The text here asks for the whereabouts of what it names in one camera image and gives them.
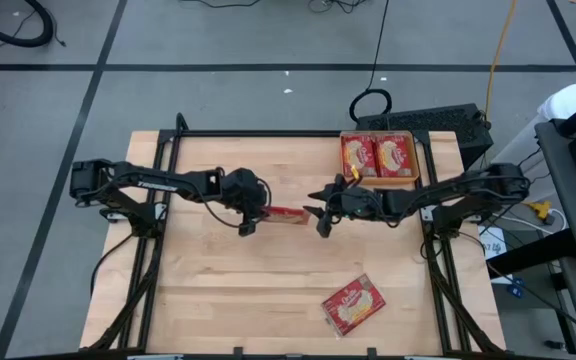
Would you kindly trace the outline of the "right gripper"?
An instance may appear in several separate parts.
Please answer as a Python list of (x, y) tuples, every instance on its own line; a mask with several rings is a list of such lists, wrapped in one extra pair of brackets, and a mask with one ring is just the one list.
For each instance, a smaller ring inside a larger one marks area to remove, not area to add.
[(311, 199), (324, 202), (324, 207), (304, 206), (303, 209), (318, 219), (316, 229), (328, 238), (332, 226), (342, 219), (385, 222), (386, 215), (377, 193), (360, 187), (362, 178), (347, 180), (337, 174), (332, 183), (320, 191), (308, 194)]

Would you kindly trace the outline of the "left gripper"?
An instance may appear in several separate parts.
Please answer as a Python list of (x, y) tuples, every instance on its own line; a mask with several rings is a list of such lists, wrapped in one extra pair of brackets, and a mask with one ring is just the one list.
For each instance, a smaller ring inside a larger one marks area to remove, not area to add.
[(238, 168), (222, 177), (221, 194), (220, 204), (243, 216), (237, 226), (240, 236), (253, 234), (256, 225), (273, 210), (267, 182), (247, 168)]

